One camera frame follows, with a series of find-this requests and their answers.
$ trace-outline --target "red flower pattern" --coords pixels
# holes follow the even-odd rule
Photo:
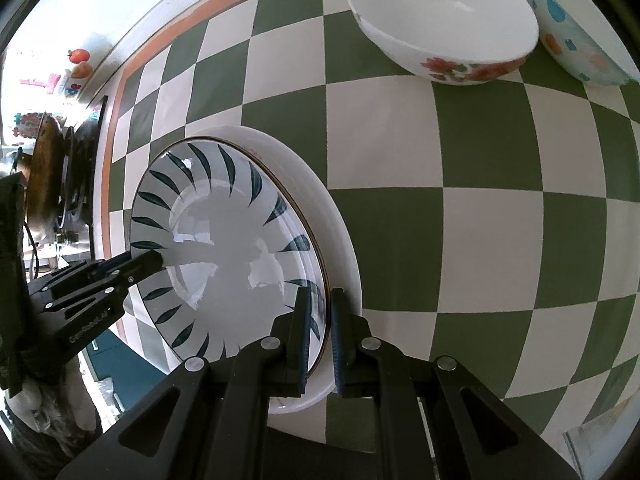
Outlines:
[[[446,74],[447,72],[452,72],[457,69],[460,64],[453,61],[447,61],[441,57],[430,57],[426,62],[421,63],[421,65],[432,72]]]
[[[456,83],[466,81],[482,82],[513,72],[524,63],[525,59],[526,57],[521,57],[504,63],[463,64],[447,61],[441,57],[430,57],[420,65],[430,70],[429,76],[437,81],[450,80]]]
[[[506,75],[509,72],[513,72],[521,64],[524,63],[525,58],[514,59],[513,61],[507,61],[505,63],[489,63],[476,66],[471,73],[465,77],[466,81],[489,81]]]

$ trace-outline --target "black cable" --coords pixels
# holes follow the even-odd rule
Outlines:
[[[24,228],[27,229],[27,235],[29,236],[29,241],[31,243],[31,248],[33,250],[33,255],[36,257],[36,270],[33,273],[33,279],[35,280],[38,277],[38,273],[40,272],[40,260],[38,259],[38,250],[36,249],[36,243],[33,241],[33,236],[31,236],[31,231],[27,222],[24,223]]]

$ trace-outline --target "polka dot bowl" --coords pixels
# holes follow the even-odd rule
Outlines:
[[[640,72],[591,0],[533,0],[540,41],[572,76],[601,85],[640,80]]]

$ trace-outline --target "leaf pattern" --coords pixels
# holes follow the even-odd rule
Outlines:
[[[318,323],[316,323],[316,320],[313,319],[313,317],[311,318],[311,331],[314,333],[316,338],[318,338],[318,341],[320,341],[320,330],[318,329]]]
[[[287,253],[289,251],[308,251],[311,249],[311,243],[306,235],[298,235],[290,241],[284,249],[279,250],[279,253]]]
[[[267,221],[264,224],[262,224],[262,226],[264,227],[269,222],[271,222],[271,220],[275,220],[278,216],[283,214],[286,210],[287,210],[287,203],[284,201],[282,195],[278,193],[276,205],[273,207],[273,211],[271,211],[269,218],[267,218]]]
[[[191,335],[191,331],[193,330],[194,323],[195,321],[191,321],[191,324],[189,326],[182,329],[182,331],[175,337],[174,342],[171,343],[171,348],[176,348],[187,341],[187,339]]]
[[[160,244],[156,244],[151,240],[140,240],[139,242],[132,242],[131,247],[135,247],[136,249],[144,249],[147,251],[155,251],[158,249],[165,249],[166,247],[162,247]]]
[[[155,298],[164,296],[166,293],[171,292],[172,290],[174,290],[172,286],[161,286],[160,288],[155,288],[154,290],[152,290],[144,298],[142,298],[142,300],[143,301],[154,300]]]
[[[164,207],[167,211],[171,211],[171,208],[167,205],[167,203],[164,200],[162,200],[155,193],[149,193],[149,192],[146,192],[146,191],[139,191],[138,192],[138,196],[142,200],[146,200],[147,202],[149,202],[151,204],[159,205],[160,207]]]
[[[286,283],[291,283],[291,285],[297,285],[297,286],[308,286],[308,288],[311,289],[312,293],[317,294],[319,297],[322,297],[322,291],[320,290],[320,287],[317,286],[311,280],[304,280],[300,278],[296,280],[288,280],[286,281]]]
[[[311,292],[318,296],[318,316],[320,316],[320,319],[324,319],[324,316],[326,314],[326,303],[322,299],[322,291],[320,290],[320,287],[318,285],[316,285],[311,280],[305,280],[304,278],[287,280],[285,283],[291,283],[291,285],[297,286],[308,286]]]
[[[187,176],[187,178],[191,182],[191,185],[193,186],[193,189],[196,189],[196,183],[195,183],[195,181],[193,179],[193,173],[191,173],[191,170],[189,168],[187,168],[184,165],[184,162],[181,161],[180,158],[175,156],[173,153],[166,152],[166,154],[169,157],[169,159],[171,160],[171,162],[174,163],[176,166],[178,166],[180,171],[183,172]]]
[[[196,357],[204,357],[204,354],[207,352],[207,348],[209,348],[209,332],[207,332],[207,336],[206,338],[204,338],[204,342],[196,353]]]
[[[202,164],[202,167],[204,168],[204,172],[207,174],[207,178],[209,179],[209,190],[211,191],[211,165],[207,160],[207,156],[204,153],[202,153],[200,149],[198,149],[196,146],[194,146],[190,142],[187,142],[187,146],[191,148],[191,151],[195,153],[195,155],[198,157],[198,160]]]
[[[262,175],[250,162],[249,168],[251,169],[251,200],[249,200],[249,205],[251,205],[262,191]]]
[[[166,312],[162,313],[160,317],[156,320],[156,325],[169,321],[174,316],[174,314],[178,312],[178,309],[180,309],[181,306],[182,304],[178,306],[174,306],[173,308],[170,308]]]
[[[220,150],[220,155],[222,155],[222,159],[225,161],[226,166],[226,174],[229,176],[229,195],[234,190],[234,184],[236,182],[236,165],[233,162],[233,159],[229,156],[229,154],[225,151],[225,149],[218,145],[218,149]]]
[[[149,227],[155,227],[156,229],[162,229],[162,231],[167,231],[167,229],[162,227],[158,222],[156,222],[152,218],[149,218],[148,216],[132,216],[131,221],[138,224],[148,225]]]
[[[178,189],[178,186],[175,185],[175,182],[170,176],[156,170],[149,170],[149,173],[151,173],[151,175],[153,175],[169,189],[171,189],[171,191],[173,191],[176,195],[180,196],[180,189]]]

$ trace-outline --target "green tile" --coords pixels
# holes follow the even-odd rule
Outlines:
[[[154,124],[158,90],[154,90],[133,107],[129,126],[129,143],[127,153],[151,142],[151,128]]]
[[[542,190],[536,127],[523,85],[434,84],[445,187]]]
[[[124,162],[126,156],[116,160],[109,170],[109,211],[120,211],[124,198]]]
[[[198,60],[209,20],[203,20],[175,38],[169,49],[162,72],[162,84],[187,70]]]
[[[533,431],[540,434],[545,431],[565,391],[566,386],[538,394],[511,397],[511,399],[504,399],[504,403]]]
[[[553,88],[561,92],[587,98],[581,81],[571,76],[551,57],[540,42],[520,67],[520,75],[525,83]]]
[[[438,314],[430,360],[452,356],[503,398],[518,367],[531,314],[531,310]]]
[[[635,301],[636,295],[632,294],[626,298],[598,302],[572,383],[601,374],[613,366],[625,338]]]
[[[607,241],[607,200],[546,192],[544,207],[536,308],[596,301]]]
[[[442,188],[332,189],[355,248],[365,308],[436,312]]]
[[[242,106],[242,125],[289,146],[326,184],[326,91],[324,86],[267,97]]]
[[[607,198],[640,202],[638,150],[631,121],[596,103],[591,103],[591,110],[600,139]]]
[[[322,0],[258,0],[254,36],[316,16],[322,16]]]
[[[142,77],[142,71],[144,65],[137,69],[133,74],[129,76],[127,82],[124,83],[124,90],[122,91],[122,98],[120,99],[120,107],[118,108],[118,118],[127,113],[134,104],[136,104],[136,96],[138,95],[138,88],[140,87],[140,78]]]
[[[638,356],[633,357],[632,359],[629,359],[629,361],[625,361],[621,365],[611,369],[598,398],[591,407],[589,415],[584,419],[585,422],[602,415],[617,404],[620,395],[622,395],[622,391],[626,387],[629,377],[631,377],[631,374],[636,368],[637,360]]]
[[[625,99],[626,110],[636,123],[640,123],[640,84],[632,81],[620,87],[622,97]]]
[[[411,75],[364,35],[350,10],[324,17],[324,63],[327,83]]]
[[[327,444],[355,451],[375,451],[376,416],[373,399],[343,399],[329,394],[324,428]]]
[[[249,40],[196,64],[187,123],[242,104]]]
[[[174,131],[160,137],[159,139],[152,140],[149,146],[149,165],[154,161],[156,156],[164,152],[164,149],[171,146],[174,142],[184,139],[184,126],[176,128]]]
[[[122,220],[124,224],[124,247],[129,250],[129,232],[131,229],[131,209],[122,211]]]

